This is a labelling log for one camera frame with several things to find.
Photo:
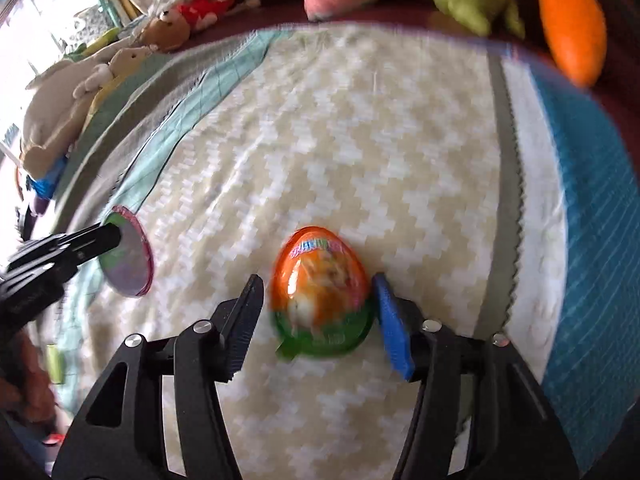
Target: orange carrot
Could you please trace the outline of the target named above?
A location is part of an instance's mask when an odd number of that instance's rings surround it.
[[[579,87],[592,86],[607,53],[607,24],[597,0],[539,0],[556,65]]]

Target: silver screw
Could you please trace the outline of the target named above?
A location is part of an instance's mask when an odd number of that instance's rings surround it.
[[[510,343],[509,338],[500,332],[494,334],[494,336],[491,338],[491,342],[494,345],[500,347],[507,346]]]
[[[193,325],[193,331],[196,334],[204,334],[209,330],[211,330],[211,322],[207,319],[200,320],[195,325]]]
[[[142,336],[140,334],[131,334],[124,340],[124,344],[129,348],[135,348],[142,343]]]
[[[425,332],[439,332],[442,328],[442,323],[435,319],[428,319],[422,324],[422,330]]]

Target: maroon couch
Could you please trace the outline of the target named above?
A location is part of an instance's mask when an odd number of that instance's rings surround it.
[[[527,39],[523,46],[542,56],[549,56],[538,0],[517,1],[527,27]],[[640,44],[628,24],[629,17],[638,15],[638,12],[630,0],[599,1],[607,17],[609,42],[605,67],[593,94],[618,125],[636,173],[640,174]],[[452,19],[439,13],[432,0],[379,0],[372,6],[349,12],[337,19],[417,27],[455,35],[467,34]],[[303,0],[262,0],[260,9],[221,20],[215,27],[195,36],[187,48],[255,28],[307,21]],[[494,31],[494,38],[518,41],[499,25]]]

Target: blue gripper pad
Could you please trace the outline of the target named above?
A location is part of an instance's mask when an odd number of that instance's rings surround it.
[[[395,297],[382,272],[373,277],[371,285],[380,310],[380,326],[386,354],[393,368],[404,380],[409,381],[414,374],[415,365],[411,359],[410,332],[400,315],[402,300]]]

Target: white fabric stripe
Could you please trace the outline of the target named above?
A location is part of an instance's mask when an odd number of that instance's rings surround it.
[[[502,62],[522,161],[524,211],[506,332],[539,382],[553,348],[566,283],[566,207],[551,129],[528,66]]]

